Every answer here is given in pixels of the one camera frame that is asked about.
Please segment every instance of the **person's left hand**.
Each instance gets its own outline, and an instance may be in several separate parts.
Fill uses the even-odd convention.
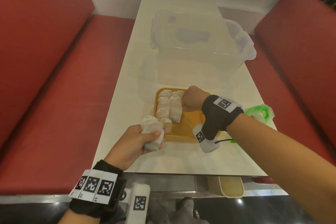
[[[137,158],[150,151],[144,148],[144,143],[154,141],[160,136],[160,131],[148,134],[141,134],[140,124],[128,127],[126,132],[115,143],[104,161],[120,168],[127,170]]]

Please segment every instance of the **tabletop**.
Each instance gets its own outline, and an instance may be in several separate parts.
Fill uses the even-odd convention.
[[[162,9],[222,18],[213,0],[141,0],[92,166],[107,155],[130,125],[139,124],[144,117],[153,115],[155,93],[158,89],[180,88],[176,85],[160,84],[155,76],[146,76],[146,73],[155,74],[157,69],[155,59],[158,52],[149,44],[152,19]],[[208,91],[233,99],[243,108],[263,103],[245,64],[230,78],[226,86]],[[227,133],[222,133],[221,137],[229,138]],[[197,143],[166,142],[162,150],[139,157],[126,172],[266,175],[236,143],[222,143],[217,150],[205,154]]]

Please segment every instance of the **hand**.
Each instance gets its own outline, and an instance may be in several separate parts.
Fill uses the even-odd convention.
[[[199,87],[190,86],[181,99],[183,111],[201,110],[204,100],[210,95],[210,93],[201,90]]]
[[[140,124],[128,127],[107,154],[104,161],[125,171],[141,155],[149,153],[150,151],[144,148],[144,143],[154,141],[161,135],[161,132],[156,131],[148,134],[141,134],[141,132]]]

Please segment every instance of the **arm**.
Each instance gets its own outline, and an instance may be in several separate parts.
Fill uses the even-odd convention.
[[[182,98],[185,111],[200,110],[210,94],[191,86]],[[336,220],[336,167],[288,136],[240,114],[229,135],[268,175],[319,223]]]
[[[140,124],[130,126],[112,147],[104,161],[125,171],[138,157],[149,153],[149,150],[143,148],[144,144],[156,140],[161,132],[156,131],[148,134],[141,134],[141,132]],[[98,224],[99,221],[100,218],[77,214],[69,209],[58,224]]]

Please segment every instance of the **red leather upholstery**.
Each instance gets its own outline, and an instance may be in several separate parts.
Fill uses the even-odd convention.
[[[134,20],[94,15],[11,138],[0,194],[66,194],[90,169]]]
[[[91,0],[0,0],[0,147],[94,6]]]
[[[336,165],[321,138],[300,109],[296,100],[275,71],[253,36],[257,57],[245,62],[265,104],[272,107],[278,131],[307,146],[330,163]]]
[[[335,28],[336,11],[320,0],[280,0],[255,32],[336,147]]]

